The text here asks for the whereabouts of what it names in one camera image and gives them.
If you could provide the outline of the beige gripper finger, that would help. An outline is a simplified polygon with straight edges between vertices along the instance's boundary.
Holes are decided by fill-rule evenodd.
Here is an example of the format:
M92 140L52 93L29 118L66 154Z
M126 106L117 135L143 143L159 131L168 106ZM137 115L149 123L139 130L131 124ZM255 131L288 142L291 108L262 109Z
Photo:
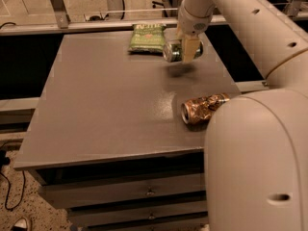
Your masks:
M187 64L194 59L199 48L200 39L198 36L184 35L182 38L182 61Z

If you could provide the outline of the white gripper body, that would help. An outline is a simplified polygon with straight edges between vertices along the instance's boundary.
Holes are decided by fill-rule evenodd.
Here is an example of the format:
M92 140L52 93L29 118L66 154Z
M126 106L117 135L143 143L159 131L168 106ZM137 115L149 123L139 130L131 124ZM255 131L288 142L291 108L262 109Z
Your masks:
M202 16L193 15L185 7L185 1L182 1L178 11L178 31L183 35L198 36L204 33L213 17L215 5L210 3L206 6L206 14Z

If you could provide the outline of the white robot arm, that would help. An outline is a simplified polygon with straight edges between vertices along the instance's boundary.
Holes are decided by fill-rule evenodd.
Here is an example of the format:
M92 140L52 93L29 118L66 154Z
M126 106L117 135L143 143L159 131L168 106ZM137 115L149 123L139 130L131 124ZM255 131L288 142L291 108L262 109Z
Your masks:
M184 0L185 62L214 10L269 87L226 102L208 124L210 231L308 231L307 34L267 0Z

